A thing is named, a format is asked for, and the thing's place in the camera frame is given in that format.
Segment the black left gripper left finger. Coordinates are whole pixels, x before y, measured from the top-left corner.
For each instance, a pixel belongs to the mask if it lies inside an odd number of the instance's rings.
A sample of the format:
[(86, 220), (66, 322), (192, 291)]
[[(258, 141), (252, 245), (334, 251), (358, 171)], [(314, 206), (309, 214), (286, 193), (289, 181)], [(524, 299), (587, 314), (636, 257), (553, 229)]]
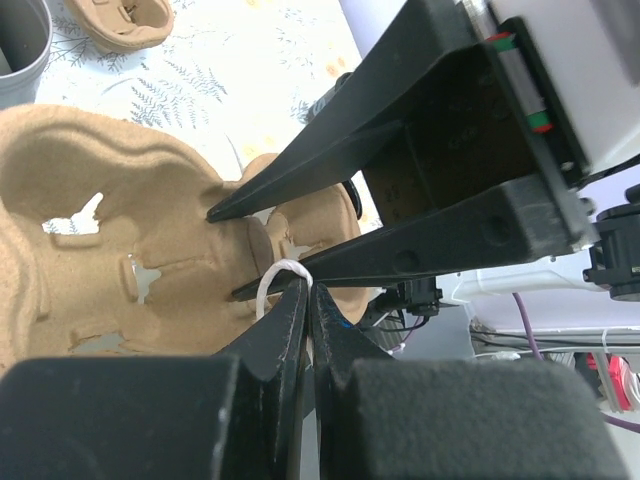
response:
[(59, 357), (1, 382), (5, 479), (295, 479), (307, 284), (212, 356)]

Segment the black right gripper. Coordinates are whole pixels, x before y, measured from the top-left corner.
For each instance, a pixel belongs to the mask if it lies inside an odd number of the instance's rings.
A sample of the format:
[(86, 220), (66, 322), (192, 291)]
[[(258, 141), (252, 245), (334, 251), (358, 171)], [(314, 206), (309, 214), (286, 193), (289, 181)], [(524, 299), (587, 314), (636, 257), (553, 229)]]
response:
[(408, 1), (328, 104), (209, 222), (362, 169), (378, 230), (302, 260), (326, 287), (383, 287), (571, 254), (586, 156), (525, 21), (479, 38), (453, 1)]

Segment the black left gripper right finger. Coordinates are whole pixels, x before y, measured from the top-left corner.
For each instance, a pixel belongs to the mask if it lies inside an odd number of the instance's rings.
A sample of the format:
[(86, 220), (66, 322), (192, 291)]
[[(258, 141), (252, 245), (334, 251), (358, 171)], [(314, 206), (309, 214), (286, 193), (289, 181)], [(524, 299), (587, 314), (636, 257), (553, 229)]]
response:
[(402, 361), (310, 297), (324, 479), (625, 479), (595, 398), (539, 360)]

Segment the brown cardboard cup carrier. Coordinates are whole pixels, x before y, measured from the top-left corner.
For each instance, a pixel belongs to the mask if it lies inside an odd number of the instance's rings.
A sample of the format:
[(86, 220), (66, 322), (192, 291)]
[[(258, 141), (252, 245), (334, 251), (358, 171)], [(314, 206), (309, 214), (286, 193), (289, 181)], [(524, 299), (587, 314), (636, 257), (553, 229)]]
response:
[(59, 105), (1, 114), (1, 366), (76, 355), (213, 354), (257, 320), (232, 292), (300, 248), (360, 234), (341, 185), (211, 224), (239, 188), (157, 130)]

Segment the light blue paper bag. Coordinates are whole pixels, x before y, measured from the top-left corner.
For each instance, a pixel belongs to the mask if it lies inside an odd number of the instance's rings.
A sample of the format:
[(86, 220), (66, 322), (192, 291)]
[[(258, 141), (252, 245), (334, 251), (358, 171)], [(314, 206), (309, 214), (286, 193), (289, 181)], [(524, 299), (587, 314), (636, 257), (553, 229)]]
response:
[(309, 270), (298, 260), (281, 259), (272, 264), (259, 281), (256, 302), (255, 322), (261, 320), (267, 313), (267, 300), (277, 292), (284, 291), (288, 283), (299, 278), (306, 284), (310, 293), (314, 284), (314, 278)]

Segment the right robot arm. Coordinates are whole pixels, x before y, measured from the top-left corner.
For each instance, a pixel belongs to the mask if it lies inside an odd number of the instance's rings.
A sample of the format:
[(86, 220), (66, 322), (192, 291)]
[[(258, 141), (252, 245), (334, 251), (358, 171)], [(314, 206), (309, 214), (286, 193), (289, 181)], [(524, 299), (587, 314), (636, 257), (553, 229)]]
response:
[(256, 177), (236, 219), (364, 176), (382, 225), (304, 261), (328, 287), (396, 287), (572, 254), (579, 191), (639, 161), (635, 1), (407, 1)]

